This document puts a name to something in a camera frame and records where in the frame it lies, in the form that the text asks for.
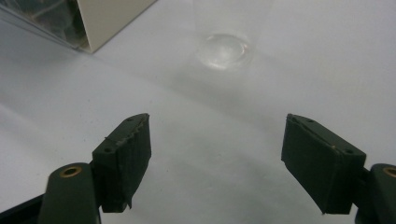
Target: white tabletop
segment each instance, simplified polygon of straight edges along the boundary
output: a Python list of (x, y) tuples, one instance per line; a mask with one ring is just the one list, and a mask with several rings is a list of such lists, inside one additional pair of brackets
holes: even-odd
[(93, 55), (0, 21), (0, 211), (146, 112), (134, 207), (103, 223), (353, 223), (355, 207), (323, 216), (280, 160), (286, 116), (342, 136), (368, 169), (396, 163), (396, 2), (277, 0), (232, 76), (192, 66), (192, 11), (159, 1)]

